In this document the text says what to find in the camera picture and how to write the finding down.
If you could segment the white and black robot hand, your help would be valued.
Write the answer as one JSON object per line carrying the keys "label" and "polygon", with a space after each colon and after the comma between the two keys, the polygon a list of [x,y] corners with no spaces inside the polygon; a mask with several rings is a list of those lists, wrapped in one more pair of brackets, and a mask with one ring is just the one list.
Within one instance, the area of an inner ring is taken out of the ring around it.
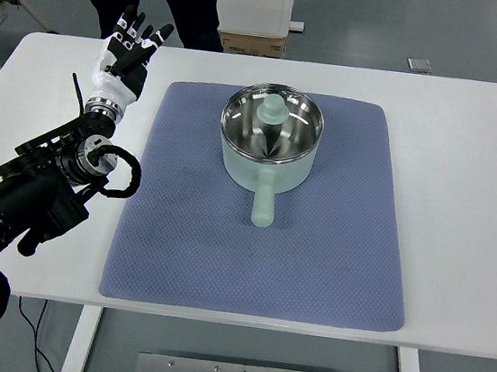
{"label": "white and black robot hand", "polygon": [[87,111],[106,111],[121,120],[127,106],[139,99],[149,60],[175,29],[168,23],[157,31],[151,25],[142,30],[144,21],[145,14],[130,5],[104,40],[92,76],[93,91],[85,105]]}

